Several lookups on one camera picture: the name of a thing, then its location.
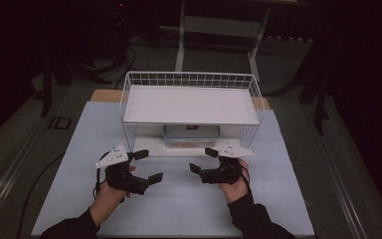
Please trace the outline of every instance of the hand-mounted controller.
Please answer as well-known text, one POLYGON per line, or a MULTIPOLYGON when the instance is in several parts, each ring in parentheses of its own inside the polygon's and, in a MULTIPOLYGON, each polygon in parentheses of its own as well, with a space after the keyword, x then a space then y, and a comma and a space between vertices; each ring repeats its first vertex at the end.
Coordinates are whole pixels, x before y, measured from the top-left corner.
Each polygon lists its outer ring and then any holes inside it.
POLYGON ((220 166, 214 169, 201 169, 190 163, 190 170, 200 175, 203 183, 229 183, 234 184, 242 176, 243 166, 238 157, 255 155, 249 149, 226 144, 220 148, 206 147, 205 153, 212 157, 218 157, 220 166))
POLYGON ((137 152, 126 152, 122 144, 112 151, 105 153, 100 161, 95 164, 97 176, 95 189, 98 193, 100 182, 100 168, 107 166, 105 180, 110 187, 130 193, 144 194, 144 191, 152 184, 158 183, 163 179, 163 172, 149 176, 147 179, 136 177, 129 171, 129 164, 133 159, 140 160, 148 156, 148 150, 137 152))

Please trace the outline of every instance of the hand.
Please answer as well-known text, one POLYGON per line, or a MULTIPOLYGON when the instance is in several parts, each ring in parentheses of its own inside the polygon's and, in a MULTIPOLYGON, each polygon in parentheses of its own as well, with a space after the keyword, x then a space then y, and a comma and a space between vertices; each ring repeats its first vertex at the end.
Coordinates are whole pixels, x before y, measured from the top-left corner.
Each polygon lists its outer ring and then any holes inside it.
MULTIPOLYGON (((129 171, 134 171, 135 166, 130 166, 129 171)), ((90 213, 92 215, 93 221, 95 222, 95 227, 98 228, 103 221, 105 221, 110 214, 116 209, 119 202, 124 200, 124 198, 129 197, 129 192, 122 190, 117 190, 109 187, 107 182, 104 182, 100 191, 97 194, 95 202, 90 207, 90 213)))
MULTIPOLYGON (((249 167, 242 159, 238 158, 238 160, 240 161, 240 164, 247 169, 245 170, 243 168, 242 173, 248 180, 249 175, 247 171, 249 167)), ((232 185, 229 183, 219 183, 219 186, 220 186, 220 189, 222 189, 223 193, 225 194, 225 198, 228 204, 240 199, 241 197, 245 196, 248 193, 247 183, 245 182, 242 176, 240 176, 238 181, 232 185)))

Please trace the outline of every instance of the wire rack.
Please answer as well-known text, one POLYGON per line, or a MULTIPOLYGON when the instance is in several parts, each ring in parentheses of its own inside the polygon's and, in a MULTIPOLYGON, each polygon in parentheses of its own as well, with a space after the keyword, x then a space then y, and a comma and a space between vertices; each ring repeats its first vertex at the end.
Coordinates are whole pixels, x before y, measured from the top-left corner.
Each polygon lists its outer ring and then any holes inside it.
POLYGON ((128 72, 125 76, 120 104, 122 121, 129 150, 134 150, 137 125, 124 123, 125 111, 131 86, 178 86, 194 88, 246 89, 252 97, 258 125, 238 125, 238 135, 242 147, 249 147, 263 120, 265 105, 257 84, 257 79, 248 74, 198 73, 198 72, 128 72))

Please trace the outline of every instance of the table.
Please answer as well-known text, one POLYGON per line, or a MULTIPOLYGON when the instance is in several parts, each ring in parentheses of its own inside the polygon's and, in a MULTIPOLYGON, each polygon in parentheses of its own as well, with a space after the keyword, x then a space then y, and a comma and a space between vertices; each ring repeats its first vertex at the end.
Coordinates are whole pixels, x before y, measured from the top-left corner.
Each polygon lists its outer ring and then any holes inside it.
MULTIPOLYGON (((81 215, 93 202, 95 163, 124 138, 119 119, 120 91, 98 90, 88 102, 42 207, 33 235, 59 221, 81 215)), ((274 222, 295 235, 313 235, 304 201, 287 155, 275 114, 267 110, 246 157, 257 202, 263 202, 274 222)), ((240 237, 231 224, 223 193, 203 184, 189 162, 214 168, 211 157, 148 157, 134 161, 134 175, 163 171, 162 182, 145 195, 132 195, 98 232, 104 237, 240 237)))

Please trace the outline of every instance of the black sleeve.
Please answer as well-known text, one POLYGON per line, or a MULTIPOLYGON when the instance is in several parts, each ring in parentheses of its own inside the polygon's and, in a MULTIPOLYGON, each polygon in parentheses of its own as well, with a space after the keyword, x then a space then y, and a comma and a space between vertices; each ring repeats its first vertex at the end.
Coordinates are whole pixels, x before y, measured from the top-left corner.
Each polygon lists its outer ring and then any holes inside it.
POLYGON ((78 218, 65 219, 50 227, 40 236, 40 239, 92 239, 96 238, 98 230, 88 209, 78 218))
POLYGON ((293 239, 294 236, 273 223, 266 207, 255 204, 253 194, 249 192, 228 204, 232 216, 232 223, 243 232, 246 239, 293 239))

